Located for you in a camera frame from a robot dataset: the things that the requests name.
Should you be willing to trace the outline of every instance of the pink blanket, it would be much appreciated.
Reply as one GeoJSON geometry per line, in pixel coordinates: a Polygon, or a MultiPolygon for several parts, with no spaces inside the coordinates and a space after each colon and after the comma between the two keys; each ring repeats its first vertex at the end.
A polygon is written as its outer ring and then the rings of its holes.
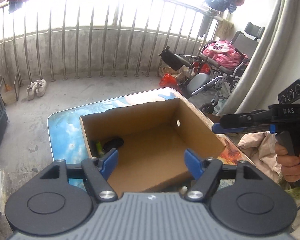
{"type": "Polygon", "coordinates": [[[213,58],[223,67],[231,70],[242,62],[242,56],[235,51],[234,46],[228,41],[217,41],[212,43],[205,48],[202,53],[207,57],[213,58]]]}

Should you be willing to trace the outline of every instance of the concrete floor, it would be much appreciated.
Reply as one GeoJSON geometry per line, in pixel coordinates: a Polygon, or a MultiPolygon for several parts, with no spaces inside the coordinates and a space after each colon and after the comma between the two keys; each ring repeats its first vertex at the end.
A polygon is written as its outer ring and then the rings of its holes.
{"type": "MultiPolygon", "coordinates": [[[[26,86],[20,88],[19,101],[6,107],[7,129],[0,146],[0,169],[3,171],[2,214],[0,214],[0,239],[6,239],[12,231],[4,216],[7,198],[39,171],[52,162],[47,119],[61,110],[101,100],[159,88],[160,79],[154,73],[150,77],[111,77],[97,75],[90,79],[56,77],[48,81],[42,98],[26,100],[26,86]]],[[[200,93],[190,101],[199,107],[210,102],[214,91],[200,93]]]]}

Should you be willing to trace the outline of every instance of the wheelchair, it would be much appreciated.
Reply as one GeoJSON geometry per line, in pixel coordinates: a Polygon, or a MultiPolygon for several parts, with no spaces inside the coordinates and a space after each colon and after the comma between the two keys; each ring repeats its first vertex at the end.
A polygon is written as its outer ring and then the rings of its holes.
{"type": "Polygon", "coordinates": [[[194,72],[194,77],[190,75],[190,78],[185,78],[184,82],[179,84],[181,93],[186,98],[197,95],[201,91],[214,88],[216,90],[214,98],[211,102],[201,105],[199,110],[207,114],[217,113],[220,110],[220,106],[218,107],[220,100],[227,100],[229,98],[242,77],[250,58],[257,48],[257,39],[261,38],[264,29],[265,28],[260,28],[252,23],[248,23],[245,32],[255,37],[254,40],[245,36],[244,33],[240,31],[236,32],[230,43],[236,48],[236,51],[242,55],[242,60],[233,70],[220,65],[214,59],[202,53],[206,47],[216,41],[208,41],[207,45],[201,48],[198,56],[174,54],[169,50],[169,47],[166,47],[159,56],[175,71],[181,68],[182,65],[185,65],[188,67],[190,74],[194,72]],[[200,67],[203,66],[203,64],[208,64],[210,75],[200,73],[200,67]]]}

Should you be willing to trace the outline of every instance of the camera lens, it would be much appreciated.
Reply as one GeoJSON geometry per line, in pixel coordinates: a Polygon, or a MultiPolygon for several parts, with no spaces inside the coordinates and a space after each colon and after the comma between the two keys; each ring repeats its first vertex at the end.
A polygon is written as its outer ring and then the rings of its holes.
{"type": "Polygon", "coordinates": [[[289,101],[292,101],[294,99],[294,92],[291,88],[287,91],[287,98],[289,101]]]}
{"type": "Polygon", "coordinates": [[[282,104],[285,104],[285,103],[286,103],[286,97],[285,97],[284,95],[281,95],[281,96],[280,96],[280,102],[281,102],[282,104]]]}
{"type": "Polygon", "coordinates": [[[300,85],[299,84],[296,84],[294,90],[296,91],[297,95],[300,95],[300,85]]]}

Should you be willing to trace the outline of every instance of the gray ribbed panel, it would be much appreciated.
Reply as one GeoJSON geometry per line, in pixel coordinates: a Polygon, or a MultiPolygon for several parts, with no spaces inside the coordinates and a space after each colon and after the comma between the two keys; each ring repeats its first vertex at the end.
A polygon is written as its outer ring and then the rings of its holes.
{"type": "MultiPolygon", "coordinates": [[[[220,226],[204,205],[180,198],[178,193],[125,193],[113,203],[101,204],[80,228],[51,240],[252,240],[220,226]]],[[[13,240],[35,239],[15,234],[13,240]]],[[[292,240],[288,234],[262,238],[292,240]]]]}

